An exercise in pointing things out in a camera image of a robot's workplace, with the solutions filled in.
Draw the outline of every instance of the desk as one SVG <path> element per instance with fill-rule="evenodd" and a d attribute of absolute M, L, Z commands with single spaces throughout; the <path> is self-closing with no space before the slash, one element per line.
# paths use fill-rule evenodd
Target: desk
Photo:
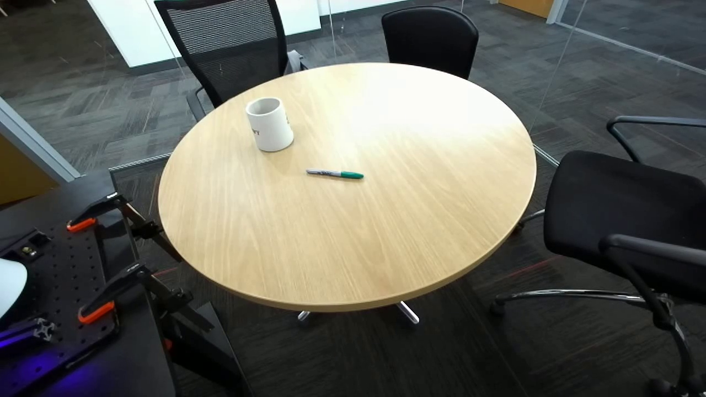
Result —
<path fill-rule="evenodd" d="M 245 106 L 259 98 L 285 101 L 292 148 L 257 148 Z M 234 293 L 362 310 L 482 264 L 535 179 L 525 125 L 488 91 L 419 67 L 343 63 L 260 83 L 201 119 L 164 169 L 160 211 L 185 262 Z"/>
<path fill-rule="evenodd" d="M 39 198 L 0 211 L 2 237 L 21 237 L 33 228 L 67 224 L 98 198 L 116 191 L 111 174 L 80 176 Z M 136 262 L 126 237 L 107 241 L 107 275 Z M 45 383 L 41 394 L 176 394 L 173 369 L 149 295 L 131 288 L 118 297 L 119 335 L 64 378 Z"/>

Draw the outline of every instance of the chair seat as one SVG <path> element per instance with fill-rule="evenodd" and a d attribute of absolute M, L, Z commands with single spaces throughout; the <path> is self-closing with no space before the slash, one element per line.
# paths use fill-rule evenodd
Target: chair seat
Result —
<path fill-rule="evenodd" d="M 597 152 L 567 155 L 547 195 L 547 250 L 621 273 L 601 254 L 609 233 L 706 250 L 705 184 Z M 628 260 L 655 288 L 706 301 L 706 267 L 635 254 Z"/>

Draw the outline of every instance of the chair base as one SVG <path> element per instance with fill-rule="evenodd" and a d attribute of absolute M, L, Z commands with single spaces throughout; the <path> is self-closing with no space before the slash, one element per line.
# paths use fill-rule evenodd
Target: chair base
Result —
<path fill-rule="evenodd" d="M 652 306 L 644 303 L 643 295 L 638 293 L 617 293 L 617 291 L 603 291 L 603 288 L 536 288 L 536 291 L 518 291 L 518 293 L 510 293 L 510 295 L 496 295 L 488 310 L 495 318 L 504 318 L 505 316 L 505 305 L 515 303 L 515 301 L 535 301 L 535 297 L 590 297 L 590 301 L 612 301 L 612 303 L 624 303 L 624 305 L 633 305 L 633 306 L 643 306 L 646 310 L 652 310 Z M 665 381 L 665 379 L 652 379 L 650 381 L 650 394 L 653 397 L 706 397 L 706 388 L 705 388 L 705 379 L 702 374 L 695 374 L 695 363 L 693 363 L 693 356 L 687 341 L 687 335 L 682 330 L 682 326 L 677 324 L 677 320 L 674 318 L 674 303 L 670 301 L 666 293 L 655 293 L 655 297 L 665 305 L 665 308 L 671 316 L 671 326 L 659 326 L 662 330 L 670 330 L 677 344 L 681 351 L 681 362 L 682 362 L 682 370 L 681 370 L 681 379 L 677 383 Z"/>
<path fill-rule="evenodd" d="M 422 323 L 419 316 L 418 316 L 404 301 L 400 301 L 396 306 L 398 306 L 398 308 L 404 314 L 404 318 L 407 318 L 409 323 L 413 323 L 416 326 Z M 298 323 L 308 323 L 310 316 L 311 316 L 311 310 L 300 310 L 300 314 L 297 316 L 297 320 L 298 320 Z"/>

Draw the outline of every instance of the floor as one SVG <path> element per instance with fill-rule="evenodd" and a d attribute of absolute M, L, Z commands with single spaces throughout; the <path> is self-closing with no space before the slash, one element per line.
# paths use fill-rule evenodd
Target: floor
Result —
<path fill-rule="evenodd" d="M 426 0 L 460 6 L 458 0 Z M 652 30 L 638 24 L 646 0 L 571 0 L 569 22 L 542 20 L 486 0 L 463 2 L 480 24 L 482 45 L 470 79 L 510 104 L 525 122 L 542 159 L 532 207 L 543 205 L 552 179 L 547 159 L 585 148 L 621 155 L 604 122 L 619 112 L 705 114 L 706 78 L 698 63 L 699 40 L 681 20 L 705 15 L 698 0 L 650 0 L 660 13 Z M 612 33 L 613 17 L 633 37 Z M 381 13 L 343 13 L 321 33 L 289 40 L 310 63 L 385 61 Z M 80 0 L 35 4 L 0 20 L 0 98 L 39 128 L 80 173 L 119 168 L 171 152 L 190 131 L 185 93 L 194 78 L 174 63 L 126 71 L 119 52 Z M 705 143 L 693 134 L 635 137 L 652 162 L 702 174 Z M 155 191 L 162 162 L 116 169 L 119 190 L 160 218 Z M 628 284 L 578 262 L 547 254 L 542 221 L 522 229 L 483 267 L 413 301 L 422 326 L 396 308 L 315 316 L 308 326 L 201 281 L 190 267 L 140 242 L 141 260 L 173 286 L 189 286 L 197 303 L 215 303 L 242 357 L 253 394 L 644 394 L 652 378 L 674 379 L 677 356 L 652 318 L 633 306 L 604 303 L 516 303 L 504 320 L 486 314 L 495 293 L 531 286 Z M 682 306 L 698 362 L 706 363 L 706 324 L 699 306 Z M 183 369 L 182 394 L 233 394 Z"/>

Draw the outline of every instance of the electronic device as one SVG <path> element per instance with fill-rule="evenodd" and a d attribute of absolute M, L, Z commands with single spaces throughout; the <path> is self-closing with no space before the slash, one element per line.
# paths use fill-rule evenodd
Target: electronic device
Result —
<path fill-rule="evenodd" d="M 21 301 L 26 286 L 26 267 L 18 260 L 0 259 L 0 318 Z"/>

